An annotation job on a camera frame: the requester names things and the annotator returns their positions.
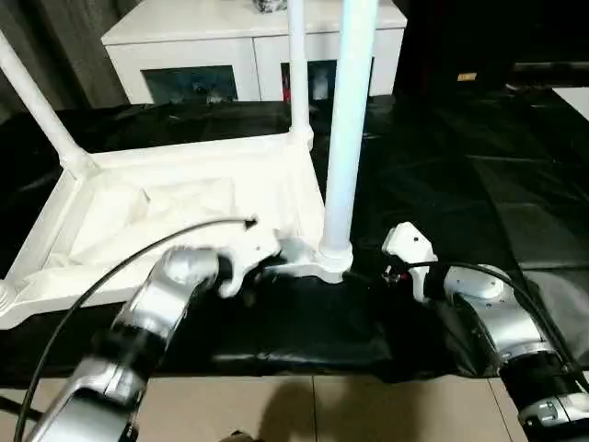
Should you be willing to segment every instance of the black cable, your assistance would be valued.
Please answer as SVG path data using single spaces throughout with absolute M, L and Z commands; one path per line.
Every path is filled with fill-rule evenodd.
M 14 414 L 18 416 L 20 413 L 20 409 L 22 404 L 13 401 L 12 399 L 5 398 L 4 396 L 0 396 L 0 410 L 6 413 Z M 27 413 L 27 419 L 31 421 L 39 421 L 40 417 L 43 415 L 39 410 L 35 410 L 34 408 L 30 408 L 29 412 Z
M 534 317 L 534 319 L 540 324 L 542 330 L 546 333 L 549 340 L 551 341 L 552 345 L 556 347 L 556 350 L 559 352 L 560 357 L 563 359 L 565 366 L 568 370 L 576 375 L 576 381 L 583 387 L 583 389 L 589 393 L 589 382 L 585 378 L 583 374 L 583 369 L 576 361 L 574 356 L 569 350 L 568 345 L 560 329 L 554 323 L 552 318 L 546 314 L 535 302 L 534 299 L 529 295 L 529 293 L 524 290 L 521 286 L 516 284 L 514 281 L 511 280 L 508 276 L 505 276 L 502 273 L 495 272 L 492 269 L 484 267 L 480 264 L 472 264 L 469 262 L 451 262 L 451 261 L 430 261 L 430 262 L 414 262 L 411 264 L 404 264 L 402 265 L 403 273 L 408 269 L 414 269 L 417 267 L 460 267 L 463 269 L 474 270 L 476 272 L 481 272 L 493 276 L 500 281 L 503 281 L 507 285 L 509 285 L 520 297 L 520 302 L 522 302 L 523 307 Z
M 162 239 L 159 239 L 156 242 L 149 244 L 148 246 L 137 251 L 136 253 L 129 256 L 125 260 L 121 261 L 120 263 L 115 265 L 112 269 L 110 269 L 104 276 L 102 276 L 100 279 L 98 279 L 90 288 L 88 288 L 88 290 L 80 298 L 77 299 L 77 301 L 72 305 L 72 307 L 70 307 L 65 312 L 64 317 L 59 322 L 59 324 L 57 324 L 57 327 L 55 327 L 52 337 L 49 339 L 49 341 L 45 345 L 43 353 L 39 359 L 39 363 L 37 364 L 37 367 L 35 368 L 32 379 L 30 380 L 29 388 L 27 389 L 27 393 L 25 394 L 25 399 L 22 402 L 22 407 L 20 408 L 20 413 L 18 415 L 17 426 L 15 428 L 15 435 L 14 435 L 14 439 L 13 439 L 14 442 L 22 442 L 22 437 L 23 437 L 23 434 L 25 431 L 26 416 L 29 414 L 30 405 L 32 404 L 32 401 L 33 401 L 33 396 L 34 396 L 35 391 L 39 385 L 41 371 L 45 368 L 45 364 L 47 363 L 47 357 L 49 356 L 49 352 L 51 351 L 53 345 L 55 344 L 57 337 L 60 335 L 62 330 L 65 328 L 65 325 L 72 318 L 74 313 L 78 309 L 80 309 L 82 307 L 82 305 L 86 301 L 88 301 L 88 299 L 92 295 L 94 295 L 94 293 L 101 286 L 103 286 L 107 281 L 109 281 L 109 279 L 112 276 L 114 276 L 116 273 L 118 273 L 124 267 L 129 265 L 131 262 L 135 261 L 137 258 L 142 256 L 146 252 L 154 249 L 155 247 L 158 247 L 158 246 L 162 245 L 163 243 L 170 241 L 171 239 L 174 239 L 176 237 L 184 235 L 185 233 L 191 232 L 192 230 L 197 230 L 200 228 L 205 228 L 205 227 L 210 227 L 210 226 L 216 226 L 218 224 L 234 224 L 234 223 L 235 224 L 244 224 L 246 226 L 246 228 L 249 228 L 249 227 L 255 225 L 256 221 L 251 220 L 251 219 L 246 219 L 246 218 L 223 218 L 223 219 L 215 219 L 213 221 L 206 221 L 203 223 L 199 223 L 199 224 L 195 224 L 195 225 L 192 225 L 189 227 L 185 227 L 182 230 L 179 230 L 178 232 L 172 233 L 171 235 L 168 235 Z

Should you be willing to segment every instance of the white tube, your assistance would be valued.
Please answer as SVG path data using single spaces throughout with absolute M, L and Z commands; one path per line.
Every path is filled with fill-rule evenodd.
M 352 264 L 350 229 L 378 0 L 344 0 L 321 255 L 337 267 Z
M 83 178 L 92 167 L 89 155 L 78 146 L 72 135 L 53 111 L 47 99 L 31 78 L 27 68 L 18 59 L 6 36 L 0 30 L 0 68 L 18 93 L 22 102 L 37 121 L 59 155 L 64 169 L 68 169 L 76 178 Z
M 305 55 L 305 0 L 288 0 L 288 40 L 290 46 L 291 132 L 308 134 L 309 92 Z

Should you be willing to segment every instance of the black plastic sheet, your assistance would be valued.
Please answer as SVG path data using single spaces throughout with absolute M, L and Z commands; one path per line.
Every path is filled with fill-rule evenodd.
M 90 152 L 285 132 L 282 103 L 131 107 L 63 112 Z M 330 105 L 312 110 L 311 153 L 324 192 Z M 0 126 L 5 168 L 3 216 L 17 219 L 2 241 L 0 265 L 14 260 L 59 176 L 55 154 L 28 115 Z M 262 375 L 373 373 L 388 381 L 446 373 L 490 376 L 456 313 L 443 302 L 412 301 L 368 286 L 383 269 L 382 242 L 413 222 L 441 260 L 490 263 L 523 274 L 589 367 L 589 123 L 555 94 L 498 94 L 425 103 L 371 99 L 364 127 L 352 223 L 353 273 L 344 285 L 279 278 L 250 290 L 255 302 L 208 299 L 179 330 L 160 373 Z M 107 327 L 118 306 L 74 316 L 47 376 L 65 376 Z M 61 313 L 0 331 L 0 384 L 26 383 Z

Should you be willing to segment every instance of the floor tile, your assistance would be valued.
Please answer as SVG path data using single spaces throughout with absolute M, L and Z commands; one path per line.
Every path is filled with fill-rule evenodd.
M 503 382 L 496 379 L 489 379 L 489 385 L 491 385 L 499 409 L 507 426 L 507 431 L 513 442 L 527 442 L 524 430 L 517 421 L 517 409 L 512 399 L 509 397 Z
M 62 379 L 44 379 L 37 388 L 37 393 L 33 399 L 33 407 L 37 410 L 44 412 L 53 398 L 60 391 L 64 381 Z M 12 399 L 13 401 L 21 402 L 25 396 L 24 390 L 0 390 L 0 395 L 6 398 Z M 15 425 L 17 424 L 16 416 L 12 414 L 0 412 L 0 442 L 11 442 L 14 432 Z M 26 430 L 29 431 L 31 422 L 27 424 Z
M 320 442 L 509 442 L 486 380 L 315 378 Z
M 235 430 L 315 442 L 313 387 L 301 378 L 161 378 L 139 413 L 140 442 L 218 442 Z

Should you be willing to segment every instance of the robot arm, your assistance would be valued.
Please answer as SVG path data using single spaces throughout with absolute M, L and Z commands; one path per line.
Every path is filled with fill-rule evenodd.
M 390 231 L 383 252 L 406 264 L 437 261 L 431 242 L 411 223 Z M 428 267 L 410 269 L 413 297 L 419 302 L 426 302 L 428 272 Z M 444 290 L 447 302 L 494 362 L 529 440 L 589 440 L 589 394 L 517 301 L 513 288 L 494 276 L 451 267 Z
M 245 274 L 279 251 L 273 233 L 260 226 L 231 249 L 168 250 L 68 379 L 28 442 L 136 440 L 133 418 L 147 381 L 188 308 L 212 289 L 234 296 Z

